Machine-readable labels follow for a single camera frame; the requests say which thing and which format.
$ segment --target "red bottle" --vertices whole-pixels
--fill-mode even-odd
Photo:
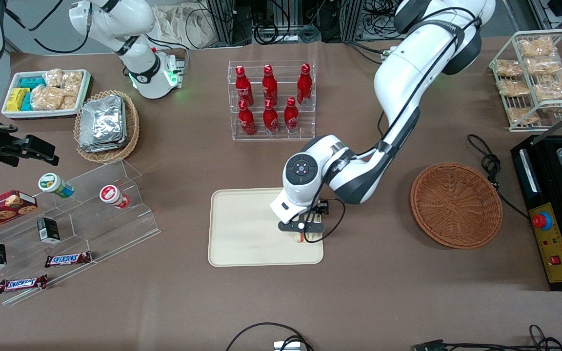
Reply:
[[[253,136],[257,133],[255,128],[255,120],[253,118],[253,113],[248,109],[247,102],[245,100],[240,100],[238,102],[238,107],[240,107],[240,113],[238,113],[238,118],[240,118],[240,125],[248,136]]]
[[[296,95],[296,98],[299,102],[299,105],[309,103],[309,100],[312,98],[312,75],[309,74],[310,67],[309,64],[303,63],[301,66],[301,77],[299,77],[299,82],[297,84],[299,91]]]
[[[250,88],[250,81],[248,80],[246,74],[244,74],[244,67],[237,66],[236,75],[236,89],[240,100],[245,100],[248,107],[253,106],[253,90]]]
[[[296,99],[292,96],[287,98],[283,119],[285,119],[285,128],[288,134],[296,134],[299,131],[299,109],[296,107]]]
[[[268,136],[276,136],[279,133],[279,123],[277,121],[277,111],[274,109],[274,104],[271,100],[263,102],[266,108],[263,110],[263,124],[266,126],[266,134]]]
[[[272,106],[277,106],[277,80],[275,76],[272,75],[272,66],[269,64],[263,67],[261,86],[263,87],[263,98],[265,100],[270,100]]]

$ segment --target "snickers bar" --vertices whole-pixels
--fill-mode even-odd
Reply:
[[[40,278],[21,279],[21,280],[2,280],[0,283],[0,293],[9,293],[11,291],[47,287],[47,275]]]
[[[47,256],[45,268],[51,267],[52,265],[88,263],[91,262],[91,260],[92,256],[90,251],[86,251],[84,253],[72,253],[69,255]]]

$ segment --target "table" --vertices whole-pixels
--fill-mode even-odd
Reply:
[[[160,235],[13,307],[0,306],[0,351],[223,350],[247,325],[274,321],[303,332],[318,350],[407,350],[420,342],[528,343],[528,325],[562,341],[562,292],[548,292],[530,224],[504,207],[502,229],[486,246],[447,249],[415,223],[409,205],[417,174],[437,162],[480,168],[465,136],[482,136],[502,160],[502,193],[524,208],[509,133],[486,67],[507,38],[484,39],[466,71],[440,76],[422,114],[368,202],[349,205],[317,265],[225,267],[207,262],[210,197],[218,189],[281,186],[281,169],[301,142],[237,143],[229,131],[228,60],[316,59],[317,134],[335,133],[355,151],[379,138],[377,69],[342,44],[257,46],[193,51],[182,89],[159,100],[134,91],[113,54],[41,57],[13,54],[12,71],[84,68],[93,93],[124,91],[141,118],[128,158],[143,173],[142,198]],[[379,42],[389,47],[395,42]],[[58,174],[93,169],[75,151],[73,120],[15,122],[56,145]],[[0,166],[0,193],[38,192],[54,168],[23,160]],[[324,195],[331,195],[329,189]],[[329,222],[340,210],[332,210]],[[249,331],[237,350],[271,349],[289,334]]]

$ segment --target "robotic arm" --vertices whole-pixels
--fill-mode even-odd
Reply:
[[[495,0],[404,0],[394,17],[406,38],[377,70],[374,89],[389,123],[388,131],[366,153],[357,155],[339,138],[311,140],[283,170],[283,190],[270,204],[279,228],[310,211],[326,183],[347,204],[365,202],[420,117],[420,98],[439,73],[455,74],[480,52],[482,23]],[[305,230],[299,218],[299,230]]]
[[[161,98],[177,86],[175,56],[152,51],[143,36],[156,21],[145,0],[82,0],[71,5],[69,18],[76,31],[120,57],[143,97]]]

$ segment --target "bottle cap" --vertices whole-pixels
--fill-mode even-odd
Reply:
[[[99,197],[106,204],[113,204],[120,198],[120,190],[116,186],[104,186],[99,192]]]
[[[42,191],[56,191],[62,184],[62,178],[55,173],[46,173],[38,180],[38,188]]]

